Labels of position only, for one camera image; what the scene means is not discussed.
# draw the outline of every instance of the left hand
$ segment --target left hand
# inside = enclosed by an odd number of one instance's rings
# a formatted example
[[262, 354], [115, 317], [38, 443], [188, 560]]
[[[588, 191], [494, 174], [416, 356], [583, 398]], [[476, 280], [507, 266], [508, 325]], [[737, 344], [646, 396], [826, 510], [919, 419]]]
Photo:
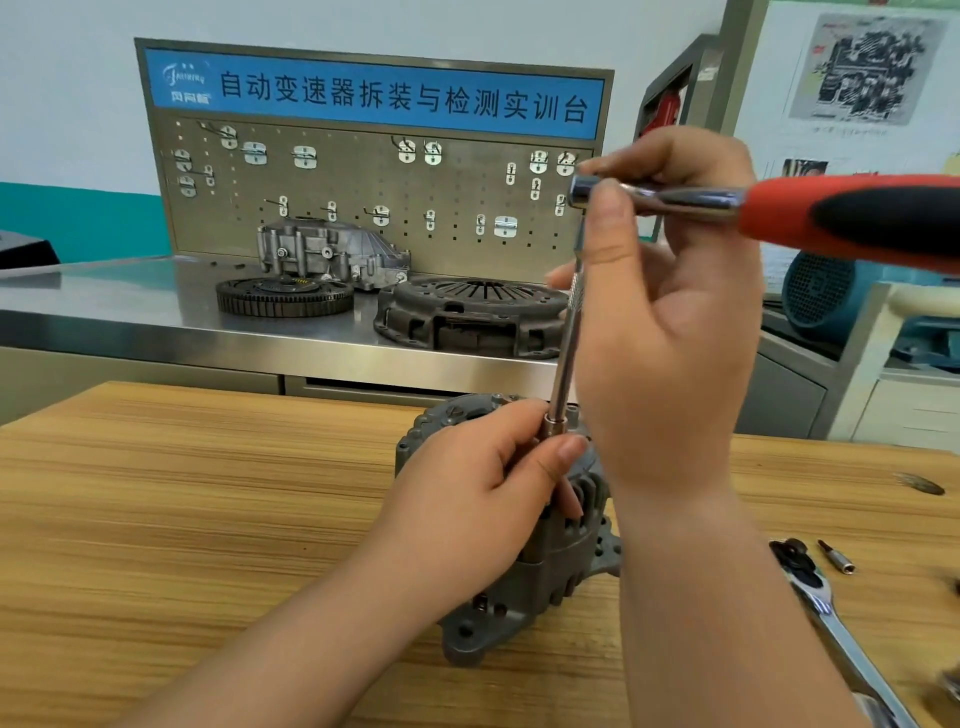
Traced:
[[543, 506], [579, 518], [564, 476], [587, 449], [581, 435], [536, 443], [541, 400], [512, 402], [430, 436], [396, 477], [364, 549], [404, 570], [431, 621], [469, 601], [514, 562]]

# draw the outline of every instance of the wooden tabletop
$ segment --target wooden tabletop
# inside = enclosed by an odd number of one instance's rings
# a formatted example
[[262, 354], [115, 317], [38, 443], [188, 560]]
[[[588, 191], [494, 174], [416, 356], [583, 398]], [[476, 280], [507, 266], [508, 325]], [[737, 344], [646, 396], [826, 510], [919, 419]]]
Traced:
[[[0, 724], [102, 725], [345, 557], [417, 413], [111, 383], [0, 428]], [[949, 727], [926, 700], [960, 660], [960, 458], [740, 437], [733, 468], [770, 536], [856, 562], [848, 577], [817, 555], [840, 616], [924, 728]], [[424, 634], [349, 725], [628, 725], [611, 577], [479, 669], [439, 642]]]

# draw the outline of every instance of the clutch cover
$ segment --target clutch cover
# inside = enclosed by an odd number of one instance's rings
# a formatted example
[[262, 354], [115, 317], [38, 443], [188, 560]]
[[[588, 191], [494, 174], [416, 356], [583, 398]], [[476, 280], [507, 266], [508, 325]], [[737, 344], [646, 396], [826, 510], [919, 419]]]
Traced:
[[567, 296], [504, 280], [418, 278], [380, 291], [373, 327], [438, 352], [551, 359], [560, 353]]
[[[515, 395], [463, 395], [426, 410], [396, 444], [396, 473], [430, 435], [518, 399]], [[587, 434], [575, 405], [567, 412], [567, 420], [569, 431]], [[584, 579], [599, 573], [620, 575], [620, 539], [612, 534], [604, 514], [610, 489], [593, 447], [566, 477], [583, 507], [583, 517], [567, 519], [547, 504], [507, 572], [441, 619], [444, 656], [451, 664], [480, 665], [489, 649], [533, 624], [550, 605], [559, 607]]]

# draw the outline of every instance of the red screwdriver handle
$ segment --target red screwdriver handle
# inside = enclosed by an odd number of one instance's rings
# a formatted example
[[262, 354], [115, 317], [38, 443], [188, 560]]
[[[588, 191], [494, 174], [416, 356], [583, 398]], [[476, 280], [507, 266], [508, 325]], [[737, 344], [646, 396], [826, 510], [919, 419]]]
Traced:
[[809, 253], [960, 275], [960, 177], [781, 177], [747, 192], [738, 227]]

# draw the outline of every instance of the screwdriver shaft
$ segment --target screwdriver shaft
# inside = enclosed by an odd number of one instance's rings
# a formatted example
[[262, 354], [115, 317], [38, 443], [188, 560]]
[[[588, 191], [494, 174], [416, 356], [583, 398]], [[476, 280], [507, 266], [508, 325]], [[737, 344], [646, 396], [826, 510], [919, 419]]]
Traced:
[[[577, 233], [576, 250], [583, 248], [584, 224], [581, 222]], [[573, 281], [570, 283], [570, 297], [566, 302], [564, 333], [560, 343], [560, 355], [557, 357], [557, 372], [553, 379], [553, 392], [550, 395], [550, 408], [543, 417], [539, 439], [562, 435], [566, 432], [566, 405], [570, 398], [570, 385], [573, 382], [573, 361], [576, 358], [577, 343], [580, 339], [580, 322], [583, 318], [584, 301], [584, 265], [577, 256]]]

